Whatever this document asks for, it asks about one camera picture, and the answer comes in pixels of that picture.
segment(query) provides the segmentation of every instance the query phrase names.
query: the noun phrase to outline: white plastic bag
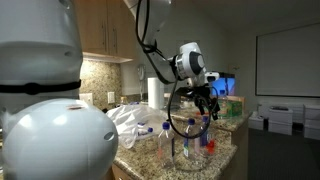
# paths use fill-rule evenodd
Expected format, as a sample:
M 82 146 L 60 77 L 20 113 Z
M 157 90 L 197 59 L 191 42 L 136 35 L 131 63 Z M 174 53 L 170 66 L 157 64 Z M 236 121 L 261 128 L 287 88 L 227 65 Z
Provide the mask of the white plastic bag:
M 162 131 L 162 123 L 167 119 L 165 112 L 146 105 L 124 105 L 109 110 L 106 115 L 117 128 L 120 144 L 127 149 L 131 148 L 137 139 L 138 123 L 145 123 L 146 128 L 152 127 L 153 134 L 158 135 Z

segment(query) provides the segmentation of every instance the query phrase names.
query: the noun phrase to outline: electrical outlet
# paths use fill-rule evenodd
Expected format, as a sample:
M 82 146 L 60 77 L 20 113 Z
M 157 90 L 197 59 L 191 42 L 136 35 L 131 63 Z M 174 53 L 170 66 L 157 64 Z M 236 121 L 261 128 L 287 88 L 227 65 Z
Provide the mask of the electrical outlet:
M 115 103 L 114 92 L 108 92 L 108 104 Z
M 79 97 L 80 97 L 80 100 L 88 104 L 93 104 L 92 93 L 81 93 L 79 94 Z

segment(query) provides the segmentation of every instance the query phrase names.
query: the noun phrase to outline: white storage bin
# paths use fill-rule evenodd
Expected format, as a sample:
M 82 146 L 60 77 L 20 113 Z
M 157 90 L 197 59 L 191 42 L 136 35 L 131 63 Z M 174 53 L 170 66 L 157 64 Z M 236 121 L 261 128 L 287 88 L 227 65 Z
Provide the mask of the white storage bin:
M 263 130 L 263 118 L 249 117 L 249 128 Z
M 320 129 L 304 127 L 304 137 L 320 140 Z
M 320 121 L 320 105 L 306 105 L 304 117 L 305 119 Z
M 292 124 L 283 124 L 269 121 L 269 132 L 292 135 Z
M 320 120 L 306 119 L 304 122 L 304 126 L 313 129 L 320 129 Z
M 269 118 L 270 106 L 271 105 L 269 103 L 260 103 L 258 105 L 258 115 L 264 118 Z
M 269 122 L 292 124 L 292 113 L 291 109 L 287 111 L 269 109 Z

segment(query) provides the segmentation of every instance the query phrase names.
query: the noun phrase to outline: ceiling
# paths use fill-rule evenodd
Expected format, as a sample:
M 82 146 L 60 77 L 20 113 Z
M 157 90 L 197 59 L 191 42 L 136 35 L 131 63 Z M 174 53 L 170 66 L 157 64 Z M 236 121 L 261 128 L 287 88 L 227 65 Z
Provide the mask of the ceiling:
M 226 30 L 261 24 L 320 19 L 320 0 L 193 0 Z

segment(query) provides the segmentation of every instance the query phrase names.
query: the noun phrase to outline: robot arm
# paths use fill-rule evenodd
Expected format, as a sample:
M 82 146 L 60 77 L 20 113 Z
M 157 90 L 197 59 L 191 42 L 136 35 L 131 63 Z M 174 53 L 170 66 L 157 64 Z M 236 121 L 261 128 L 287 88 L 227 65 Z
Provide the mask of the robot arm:
M 188 86 L 178 89 L 175 93 L 192 98 L 201 114 L 204 114 L 203 106 L 209 110 L 209 114 L 217 119 L 217 112 L 220 110 L 217 99 L 210 98 L 210 88 L 208 82 L 217 80 L 219 73 L 207 72 L 203 56 L 197 43 L 188 43 L 180 47 L 180 54 L 171 58 L 166 58 L 157 48 L 155 40 L 156 32 L 164 25 L 169 15 L 171 0 L 124 0 L 128 8 L 136 19 L 136 35 L 139 44 L 146 54 L 149 62 L 157 73 L 158 78 L 164 84 L 175 83 L 173 95 L 178 80 L 188 81 Z M 168 104 L 168 118 L 171 122 L 170 103 Z M 199 137 L 202 133 L 187 138 Z
M 166 58 L 157 48 L 155 35 L 160 31 L 170 13 L 171 0 L 124 0 L 136 19 L 136 34 L 139 44 L 148 57 L 159 79 L 164 84 L 188 79 L 190 87 L 204 85 L 205 64 L 197 43 L 180 47 L 180 54 Z

